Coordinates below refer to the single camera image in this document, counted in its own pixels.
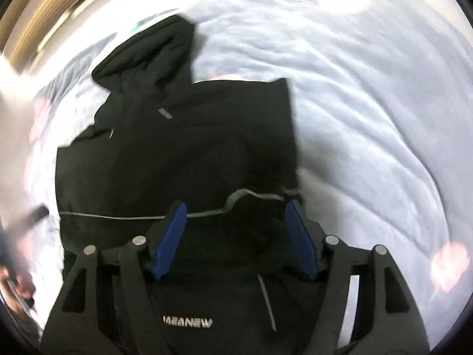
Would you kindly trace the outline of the brown striped window blind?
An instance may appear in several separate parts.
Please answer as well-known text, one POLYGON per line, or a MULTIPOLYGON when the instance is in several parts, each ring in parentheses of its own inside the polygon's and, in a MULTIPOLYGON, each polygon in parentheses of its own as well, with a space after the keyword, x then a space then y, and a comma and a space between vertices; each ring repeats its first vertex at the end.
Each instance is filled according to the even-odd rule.
POLYGON ((1 53, 22 71, 69 10, 87 0, 1 0, 1 53))

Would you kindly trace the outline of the grey floral blanket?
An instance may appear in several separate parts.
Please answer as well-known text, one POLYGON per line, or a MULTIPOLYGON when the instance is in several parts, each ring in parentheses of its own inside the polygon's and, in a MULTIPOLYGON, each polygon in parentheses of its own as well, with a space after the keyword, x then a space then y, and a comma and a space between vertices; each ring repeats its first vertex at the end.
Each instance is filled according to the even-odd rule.
MULTIPOLYGON (((472 339, 472 32, 428 0, 113 0, 22 71, 1 57, 1 352, 43 354, 68 272, 57 152, 109 91, 92 72, 168 17, 195 27, 192 80, 288 83, 296 200, 350 247, 384 245, 419 309, 428 354, 472 339)), ((119 268, 103 333, 132 346, 119 268)))

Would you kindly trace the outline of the black hooded jacket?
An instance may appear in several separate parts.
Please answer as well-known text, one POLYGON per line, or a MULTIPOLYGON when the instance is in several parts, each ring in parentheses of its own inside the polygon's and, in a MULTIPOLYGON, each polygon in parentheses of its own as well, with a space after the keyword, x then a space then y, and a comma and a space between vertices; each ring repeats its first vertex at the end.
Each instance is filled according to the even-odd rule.
POLYGON ((175 258, 147 278, 169 351, 300 354, 318 285, 284 224, 297 195, 288 83, 194 82, 194 32, 168 17, 92 72, 107 101, 57 152, 64 271, 87 245, 122 246, 180 201, 188 220, 175 258))

